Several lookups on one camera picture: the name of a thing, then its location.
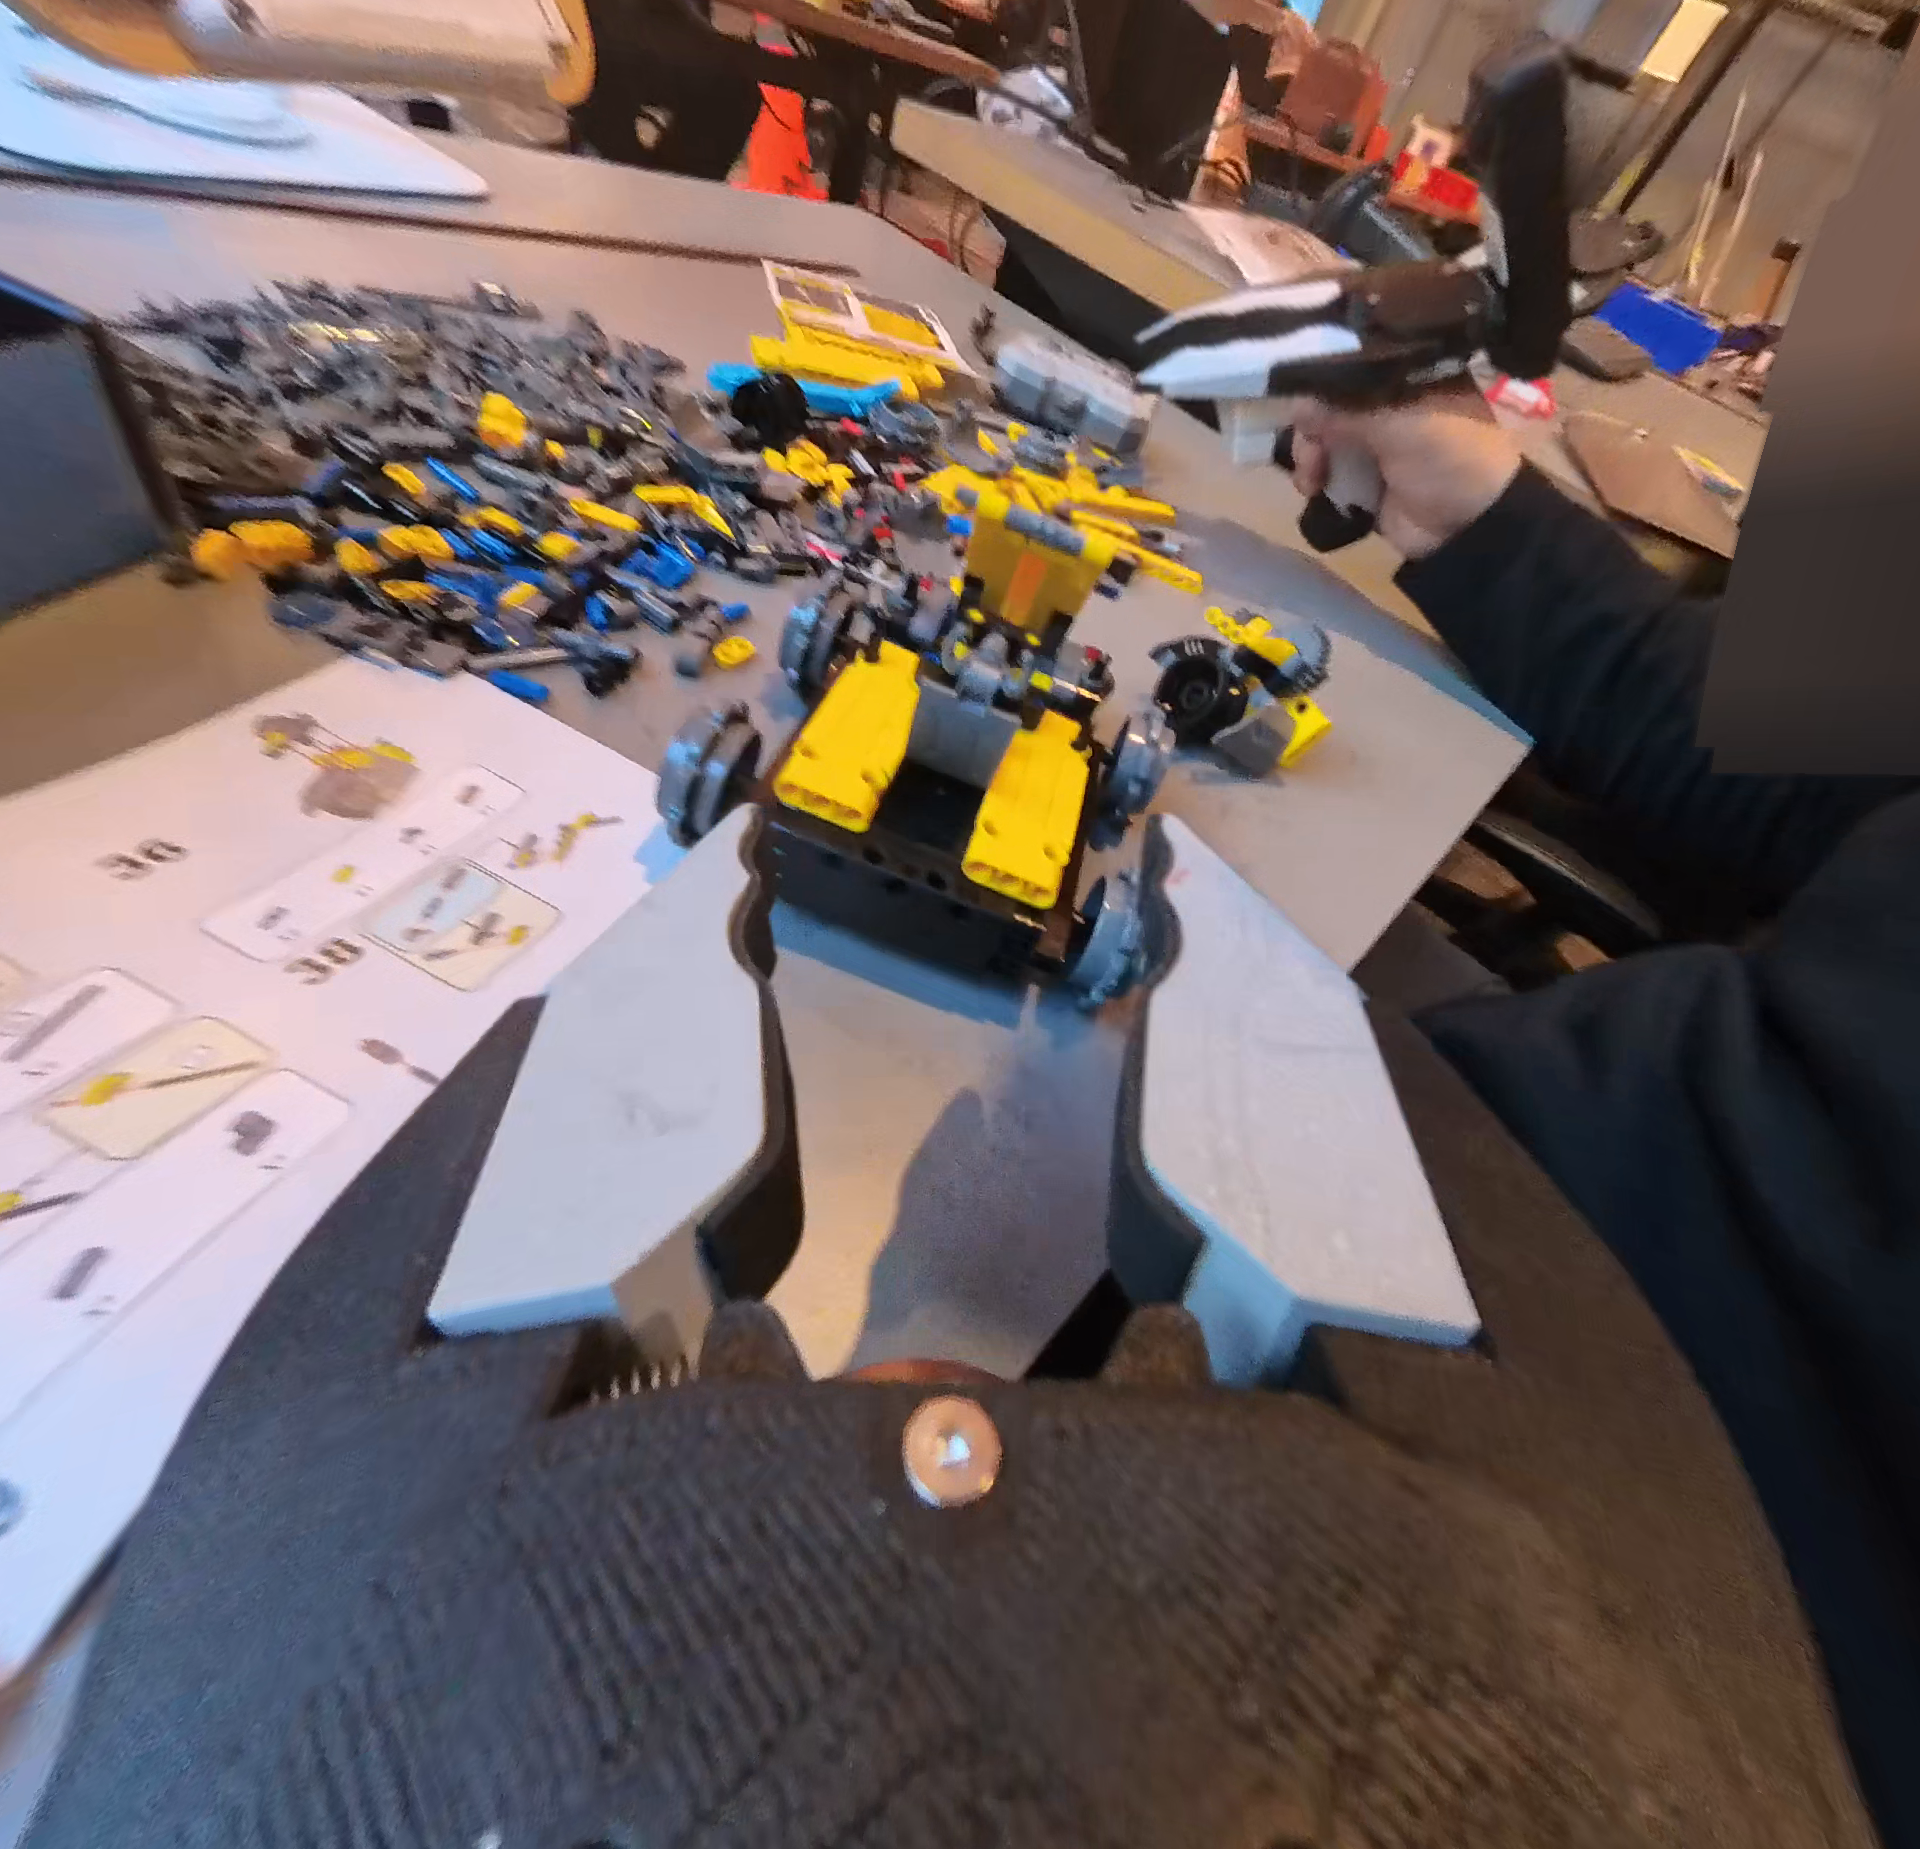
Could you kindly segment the sticker sheet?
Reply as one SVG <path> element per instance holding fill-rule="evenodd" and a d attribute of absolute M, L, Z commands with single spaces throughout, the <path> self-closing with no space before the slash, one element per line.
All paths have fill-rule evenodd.
<path fill-rule="evenodd" d="M 941 366 L 964 366 L 967 361 L 941 317 L 922 304 L 791 263 L 765 263 L 761 273 L 779 317 L 792 313 L 813 322 L 847 322 L 875 339 L 901 348 L 922 348 Z"/>

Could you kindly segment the blue kit box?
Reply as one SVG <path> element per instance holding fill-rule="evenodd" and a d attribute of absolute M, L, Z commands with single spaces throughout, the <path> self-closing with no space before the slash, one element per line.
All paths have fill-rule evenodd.
<path fill-rule="evenodd" d="M 110 332 L 2 278 L 2 618 L 147 561 L 181 530 Z"/>

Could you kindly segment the spread of yellow beams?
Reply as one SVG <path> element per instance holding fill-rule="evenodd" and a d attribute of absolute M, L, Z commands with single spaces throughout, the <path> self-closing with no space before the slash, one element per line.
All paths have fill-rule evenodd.
<path fill-rule="evenodd" d="M 997 496 L 1011 508 L 1090 540 L 1101 574 L 1111 581 L 1144 574 L 1186 592 L 1204 586 L 1180 552 L 1174 506 L 1148 496 L 1133 465 L 1098 445 L 1021 422 L 997 433 L 980 430 L 970 459 L 947 455 L 912 486 L 930 494 L 944 517 L 973 517 Z"/>

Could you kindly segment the blue brick separator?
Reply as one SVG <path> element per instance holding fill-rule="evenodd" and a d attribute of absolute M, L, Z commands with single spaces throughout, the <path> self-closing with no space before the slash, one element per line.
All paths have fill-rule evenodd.
<path fill-rule="evenodd" d="M 749 373 L 779 373 L 759 367 L 752 363 L 713 363 L 706 367 L 706 387 L 713 396 L 722 396 L 729 404 L 729 395 L 735 384 L 744 382 Z M 865 421 L 876 405 L 892 404 L 901 396 L 901 382 L 893 377 L 886 377 L 878 384 L 834 384 L 834 382 L 816 382 L 805 377 L 794 377 L 805 393 L 809 405 L 813 409 L 813 419 L 853 419 Z"/>

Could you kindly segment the white stand base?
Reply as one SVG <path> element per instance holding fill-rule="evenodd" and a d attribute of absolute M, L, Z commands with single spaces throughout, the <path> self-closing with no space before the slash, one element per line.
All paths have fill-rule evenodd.
<path fill-rule="evenodd" d="M 2 149 L 38 168 L 481 203 L 492 185 L 420 132 L 324 86 L 154 78 L 2 12 Z"/>

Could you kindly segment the grey desk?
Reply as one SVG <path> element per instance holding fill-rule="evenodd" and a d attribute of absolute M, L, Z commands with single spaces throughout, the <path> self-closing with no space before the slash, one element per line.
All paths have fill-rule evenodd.
<path fill-rule="evenodd" d="M 983 291 L 856 207 L 757 197 L 493 144 L 481 207 L 230 204 L 5 176 L 5 273 L 116 317 L 140 299 L 321 278 L 451 295 L 493 279 L 552 316 L 681 355 L 744 353 L 772 322 L 761 259 L 843 266 L 964 330 Z M 1335 732 L 1275 783 L 1177 768 L 1162 802 L 1325 956 L 1354 969 L 1524 746 L 1417 628 L 1368 545 L 1293 552 L 1297 496 L 1238 472 L 1174 411 L 1148 455 L 1209 587 L 1328 624 Z M 176 734 L 324 662 L 252 591 L 140 568 L 5 626 L 5 793 Z M 799 1095 L 805 1226 L 772 1304 L 814 1374 L 887 1356 L 1021 1371 L 1103 1261 L 1118 1024 L 924 974 L 779 917 L 775 987 Z"/>

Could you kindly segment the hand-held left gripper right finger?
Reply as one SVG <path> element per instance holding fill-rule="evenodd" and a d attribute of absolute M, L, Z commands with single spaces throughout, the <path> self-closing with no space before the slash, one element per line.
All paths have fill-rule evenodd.
<path fill-rule="evenodd" d="M 1311 1333 L 1467 1350 L 1479 1313 L 1354 980 L 1171 814 L 1133 876 L 1114 1278 L 1186 1313 L 1216 1382 Z"/>

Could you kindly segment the person's right forearm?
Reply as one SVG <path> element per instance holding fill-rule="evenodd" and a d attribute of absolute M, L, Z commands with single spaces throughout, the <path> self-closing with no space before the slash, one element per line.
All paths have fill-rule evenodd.
<path fill-rule="evenodd" d="M 1646 565 L 1615 524 L 1521 465 L 1397 581 L 1542 770 L 1670 866 L 1782 898 L 1904 777 L 1719 775 L 1697 746 L 1715 604 Z"/>

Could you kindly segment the blue bin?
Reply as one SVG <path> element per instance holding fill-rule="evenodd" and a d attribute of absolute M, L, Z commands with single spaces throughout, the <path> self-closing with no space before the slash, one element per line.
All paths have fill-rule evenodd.
<path fill-rule="evenodd" d="M 1707 363 L 1723 339 L 1723 328 L 1711 316 L 1638 279 L 1620 283 L 1597 307 L 1595 319 L 1640 348 L 1670 377 L 1685 377 Z"/>

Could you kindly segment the yellow brick vehicle model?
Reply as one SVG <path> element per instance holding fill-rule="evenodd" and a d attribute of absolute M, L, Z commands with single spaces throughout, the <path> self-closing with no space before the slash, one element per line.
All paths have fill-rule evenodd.
<path fill-rule="evenodd" d="M 1138 980 L 1132 873 L 1082 889 L 1164 781 L 1157 711 L 1098 732 L 1111 656 L 1076 636 L 1121 594 L 1090 540 L 991 496 L 947 579 L 846 565 L 787 617 L 779 668 L 804 718 L 759 777 L 761 735 L 734 702 L 667 749 L 656 806 L 694 847 L 738 806 L 765 813 L 782 903 L 876 947 L 1020 981 L 1085 1008 Z"/>

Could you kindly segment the neighbouring grey table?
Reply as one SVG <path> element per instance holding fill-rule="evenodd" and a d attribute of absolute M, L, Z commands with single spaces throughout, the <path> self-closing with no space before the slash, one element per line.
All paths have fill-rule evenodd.
<path fill-rule="evenodd" d="M 1064 144 L 903 101 L 893 154 L 962 189 L 1002 237 L 996 293 L 1107 360 L 1182 307 L 1243 286 L 1201 218 Z"/>

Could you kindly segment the pile of small connector pieces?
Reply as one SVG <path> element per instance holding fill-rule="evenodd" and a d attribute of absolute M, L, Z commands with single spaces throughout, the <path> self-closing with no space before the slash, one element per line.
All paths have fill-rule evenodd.
<path fill-rule="evenodd" d="M 173 579 L 252 579 L 291 635 L 535 710 L 565 677 L 616 695 L 647 631 L 683 680 L 757 656 L 750 605 L 704 583 L 740 524 L 658 411 L 621 405 L 563 440 L 496 393 L 464 427 L 326 427 L 302 486 L 199 512 Z"/>

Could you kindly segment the pile of grey track links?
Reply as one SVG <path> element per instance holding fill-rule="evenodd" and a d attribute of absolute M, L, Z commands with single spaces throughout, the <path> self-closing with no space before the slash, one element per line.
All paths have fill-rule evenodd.
<path fill-rule="evenodd" d="M 686 384 L 679 357 L 585 311 L 549 322 L 492 286 L 434 297 L 286 279 L 140 301 L 105 335 L 170 439 L 306 455 L 334 439 L 496 455 L 615 450 L 672 427 Z"/>

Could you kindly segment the white instruction booklet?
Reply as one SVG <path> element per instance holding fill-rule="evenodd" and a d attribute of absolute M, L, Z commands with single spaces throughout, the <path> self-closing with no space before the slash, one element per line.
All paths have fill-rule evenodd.
<path fill-rule="evenodd" d="M 5 1678 L 292 1248 L 647 892 L 655 798 L 529 689 L 337 658 L 5 804 Z"/>

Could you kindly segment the person's right hand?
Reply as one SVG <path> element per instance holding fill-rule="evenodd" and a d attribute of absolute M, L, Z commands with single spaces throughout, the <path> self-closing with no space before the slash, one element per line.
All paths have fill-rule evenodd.
<path fill-rule="evenodd" d="M 1376 484 L 1373 528 L 1404 561 L 1423 559 L 1483 515 L 1521 469 L 1517 440 L 1471 384 L 1379 405 L 1297 396 L 1286 405 L 1295 486 L 1345 506 Z"/>

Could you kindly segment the pile of black red pieces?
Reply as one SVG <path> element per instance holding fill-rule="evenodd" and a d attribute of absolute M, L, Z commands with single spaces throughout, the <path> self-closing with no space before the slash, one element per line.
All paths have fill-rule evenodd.
<path fill-rule="evenodd" d="M 924 450 L 892 443 L 849 419 L 830 419 L 784 445 L 761 445 L 752 460 L 743 559 L 765 574 L 892 561 L 901 542 L 943 542 L 961 517 L 932 484 Z"/>

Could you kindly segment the stack of yellow panels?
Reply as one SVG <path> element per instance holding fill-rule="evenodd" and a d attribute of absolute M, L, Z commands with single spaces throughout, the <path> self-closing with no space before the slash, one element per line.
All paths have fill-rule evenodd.
<path fill-rule="evenodd" d="M 897 385 L 904 399 L 941 396 L 943 366 L 922 348 L 901 348 L 856 330 L 847 322 L 813 322 L 787 313 L 778 335 L 755 335 L 749 353 L 757 371 L 782 373 L 799 384 L 847 389 Z"/>

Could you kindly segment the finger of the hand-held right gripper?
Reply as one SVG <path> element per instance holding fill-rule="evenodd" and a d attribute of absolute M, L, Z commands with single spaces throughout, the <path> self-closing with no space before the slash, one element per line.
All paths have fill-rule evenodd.
<path fill-rule="evenodd" d="M 1350 330 L 1283 330 L 1229 341 L 1184 343 L 1161 357 L 1161 395 L 1171 399 L 1259 400 L 1303 396 L 1360 357 Z"/>
<path fill-rule="evenodd" d="M 1283 330 L 1350 330 L 1357 275 L 1307 275 L 1279 286 L 1239 289 L 1184 307 L 1142 328 L 1133 339 L 1136 374 L 1161 374 L 1161 357 L 1184 343 L 1262 337 Z M 1360 374 L 1360 357 L 1348 374 Z"/>

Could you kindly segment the grey battery box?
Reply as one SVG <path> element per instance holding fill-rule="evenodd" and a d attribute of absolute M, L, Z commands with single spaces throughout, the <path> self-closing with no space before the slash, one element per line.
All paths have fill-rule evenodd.
<path fill-rule="evenodd" d="M 1117 455 L 1144 445 L 1158 408 L 1127 371 L 1033 335 L 996 346 L 994 387 L 1011 417 Z"/>

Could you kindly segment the yellow brick wheel subassembly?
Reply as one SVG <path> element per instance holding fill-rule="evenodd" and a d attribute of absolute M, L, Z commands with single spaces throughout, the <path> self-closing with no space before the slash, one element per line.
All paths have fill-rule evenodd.
<path fill-rule="evenodd" d="M 1236 648 L 1204 628 L 1151 650 L 1161 710 L 1175 746 L 1207 749 L 1243 777 L 1297 767 L 1333 732 L 1317 699 L 1333 662 L 1330 631 L 1272 618 L 1266 638 Z"/>

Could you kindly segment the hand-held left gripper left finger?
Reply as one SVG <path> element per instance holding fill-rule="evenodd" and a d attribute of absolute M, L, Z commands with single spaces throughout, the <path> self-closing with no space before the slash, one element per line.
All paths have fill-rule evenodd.
<path fill-rule="evenodd" d="M 757 806 L 729 813 L 542 999 L 426 1320 L 605 1323 L 697 1347 L 792 1260 L 804 1187 Z"/>

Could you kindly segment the black monitor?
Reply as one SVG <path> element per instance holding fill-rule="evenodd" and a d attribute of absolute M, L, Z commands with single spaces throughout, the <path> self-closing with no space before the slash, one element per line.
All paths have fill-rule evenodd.
<path fill-rule="evenodd" d="M 1234 61 L 1186 0 L 1064 0 L 1068 135 L 1151 198 L 1184 200 Z"/>

